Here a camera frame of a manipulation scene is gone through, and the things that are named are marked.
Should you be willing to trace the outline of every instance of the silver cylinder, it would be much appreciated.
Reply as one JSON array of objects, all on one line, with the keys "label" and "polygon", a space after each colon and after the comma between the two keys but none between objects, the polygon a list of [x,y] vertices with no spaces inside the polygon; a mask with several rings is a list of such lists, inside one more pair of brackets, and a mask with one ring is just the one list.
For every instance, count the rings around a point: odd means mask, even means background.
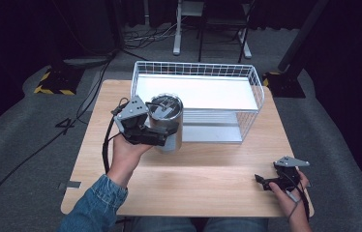
[{"label": "silver cylinder", "polygon": [[178,151],[182,144],[182,123],[184,106],[181,100],[171,94],[161,94],[154,97],[149,105],[149,121],[151,128],[168,128],[171,123],[178,123],[177,133],[166,139],[164,146],[156,146],[163,154],[171,154]]}]

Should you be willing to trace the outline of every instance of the table surface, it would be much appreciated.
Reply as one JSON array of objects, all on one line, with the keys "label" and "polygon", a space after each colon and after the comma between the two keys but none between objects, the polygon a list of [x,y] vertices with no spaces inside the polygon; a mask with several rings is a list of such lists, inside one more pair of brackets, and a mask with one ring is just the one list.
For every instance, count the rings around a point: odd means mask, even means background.
[{"label": "table surface", "polygon": [[[102,145],[110,111],[123,97],[130,97],[130,88],[130,80],[104,81],[70,179],[81,186],[66,190],[61,205],[64,214],[104,173]],[[263,108],[242,144],[183,143],[172,155],[150,149],[142,156],[128,185],[128,198],[117,214],[282,217],[273,192],[264,191],[254,176],[275,178],[272,162],[293,157],[270,91],[264,87],[264,92]],[[116,133],[114,125],[111,135]]]}]

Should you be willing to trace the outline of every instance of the denim jacket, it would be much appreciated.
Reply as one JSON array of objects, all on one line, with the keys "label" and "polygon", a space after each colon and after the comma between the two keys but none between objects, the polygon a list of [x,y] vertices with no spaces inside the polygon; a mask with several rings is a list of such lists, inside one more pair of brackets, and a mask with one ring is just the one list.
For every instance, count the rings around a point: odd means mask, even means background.
[{"label": "denim jacket", "polygon": [[110,231],[127,194],[126,189],[113,183],[106,175],[101,176],[63,218],[57,231]]}]

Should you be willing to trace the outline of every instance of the hand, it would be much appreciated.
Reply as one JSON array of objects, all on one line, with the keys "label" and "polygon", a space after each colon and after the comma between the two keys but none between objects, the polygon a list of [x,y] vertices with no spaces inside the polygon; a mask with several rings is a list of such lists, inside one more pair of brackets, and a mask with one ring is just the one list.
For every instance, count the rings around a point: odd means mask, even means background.
[{"label": "hand", "polygon": [[[298,170],[301,182],[298,185],[299,189],[304,189],[306,186],[309,185],[309,180],[305,176],[304,173]],[[269,187],[275,193],[275,196],[278,198],[278,202],[283,210],[284,214],[289,220],[289,224],[291,227],[291,231],[312,231],[311,227],[309,226],[305,207],[301,198],[301,194],[297,189],[292,191],[293,196],[296,199],[299,199],[299,202],[296,204],[293,200],[287,195],[286,192],[282,191],[280,187],[271,182],[269,183]]]},{"label": "hand", "polygon": [[145,144],[131,144],[122,134],[117,135],[112,145],[111,167],[106,175],[115,184],[126,188],[142,154],[151,147]]}]

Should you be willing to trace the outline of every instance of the white wire basket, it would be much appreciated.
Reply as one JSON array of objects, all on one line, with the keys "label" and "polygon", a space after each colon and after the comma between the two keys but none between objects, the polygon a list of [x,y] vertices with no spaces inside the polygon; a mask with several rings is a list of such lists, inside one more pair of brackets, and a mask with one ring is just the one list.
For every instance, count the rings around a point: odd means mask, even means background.
[{"label": "white wire basket", "polygon": [[264,102],[252,65],[136,62],[131,96],[160,94],[184,104],[183,142],[242,143]]}]

